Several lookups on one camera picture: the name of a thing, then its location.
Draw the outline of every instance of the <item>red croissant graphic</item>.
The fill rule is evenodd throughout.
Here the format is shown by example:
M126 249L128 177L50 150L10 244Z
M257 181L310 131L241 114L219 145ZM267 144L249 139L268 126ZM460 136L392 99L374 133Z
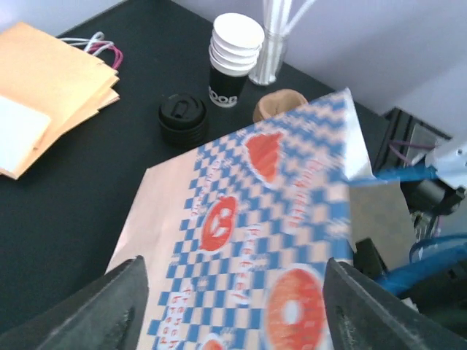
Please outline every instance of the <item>red croissant graphic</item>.
M251 167L261 180L269 184L274 182L279 169L280 140L283 136L280 131L268 135L260 133L245 143Z
M321 283L305 268L278 278L265 312L263 327L273 349L316 349L321 342L326 325Z
M237 199L232 196L212 204L203 222L199 249L214 253L228 242L235 228L237 207Z

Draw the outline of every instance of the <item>white paper cup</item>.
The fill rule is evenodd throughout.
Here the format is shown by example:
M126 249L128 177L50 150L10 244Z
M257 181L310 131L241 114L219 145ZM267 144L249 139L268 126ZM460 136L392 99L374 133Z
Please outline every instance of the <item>white paper cup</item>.
M229 75L231 77L242 77L245 74L250 73L251 70L255 68L256 62L257 62L257 60L254 60L253 62L249 64L234 64L230 61L221 62L215 56L214 50L212 49L211 46L209 46L209 59L211 61L211 64L218 71L221 71L222 73Z
M234 47L256 49L264 41L260 24L239 13L224 13L214 20L213 26L217 36Z
M219 45L213 38L211 38L211 46L222 56L231 58L233 60L248 60L253 57L258 57L260 54L260 50L251 51L251 52L237 52L226 50L222 45Z
M237 47L235 45L229 44L225 40L222 40L220 36L216 34L216 31L212 30L212 41L215 43L216 47L219 47L223 51L227 51L234 55L242 56L242 57L250 57L256 54L256 52L261 50L261 45L253 49L244 48L244 47Z
M221 64L225 64L227 66L235 66L239 68L249 66L258 60L258 55L251 56L251 57L222 55L220 52L216 50L216 47L213 44L210 44L209 46L209 54L214 56L214 58L217 61L219 61Z

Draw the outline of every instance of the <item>black table surface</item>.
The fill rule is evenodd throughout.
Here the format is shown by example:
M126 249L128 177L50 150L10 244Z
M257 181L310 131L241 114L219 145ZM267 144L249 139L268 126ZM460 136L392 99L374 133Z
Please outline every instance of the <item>black table surface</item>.
M164 96L204 99L211 141L250 125L267 93L291 88L312 100L331 92L284 65L270 87L248 82L235 108L213 105L211 30L169 0L129 0L66 34L103 31L123 51L115 88L121 101L64 135L18 181L0 176L0 333L105 272L144 171L184 152L161 140L156 111ZM386 121L362 106L357 111L374 159Z

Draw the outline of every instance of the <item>stack of paper cups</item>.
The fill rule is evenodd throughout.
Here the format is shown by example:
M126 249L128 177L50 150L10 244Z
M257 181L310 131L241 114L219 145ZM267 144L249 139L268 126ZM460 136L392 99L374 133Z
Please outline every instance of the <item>stack of paper cups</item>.
M248 74L255 67L264 30L239 13L225 13L214 21L209 59L209 98L223 108L237 104Z

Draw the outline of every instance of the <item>blue checkered pattern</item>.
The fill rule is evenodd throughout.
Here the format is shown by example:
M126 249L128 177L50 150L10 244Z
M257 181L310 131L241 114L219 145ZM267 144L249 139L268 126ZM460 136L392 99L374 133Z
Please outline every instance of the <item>blue checkered pattern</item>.
M332 226L349 222L349 208L342 176L344 140L344 93L325 96L308 106L301 107L282 117L251 125L236 133L224 136L198 148L194 164L196 178L190 183L194 196L185 202L187 219L182 219L180 230L184 241L177 242L173 261L166 278L171 285L162 292L158 305L162 314L152 315L148 335L155 336L154 349L158 348L158 327L167 312L171 292L179 292L184 280L190 280L194 295L183 315L182 341L178 349L196 349L209 333L217 333L229 348L264 349L260 335L260 320L267 289L280 271L290 263L304 263L313 267L322 277L329 257L348 260L350 246L346 235L336 235ZM282 184L268 188L247 165L242 142L251 133L268 133L282 130L287 136L282 141L284 158L280 165ZM290 210L292 198L287 192L298 176L299 166L317 154L326 154L338 165L329 168L325 182L310 192L312 207L301 224L305 237L282 232L282 221ZM210 192L201 201L201 211L195 220L188 219L194 201L199 196L209 166L217 158L223 159L221 169L211 183ZM343 195L334 194L341 191ZM236 231L231 242L221 252L208 256L198 251L200 230L206 210L219 194L235 195L240 202L236 218ZM314 210L325 213L325 219L314 219ZM249 305L229 301L235 278L235 257L240 255L244 228L261 224L266 235L257 238L255 245L256 266L251 271L251 285L246 294L253 300Z

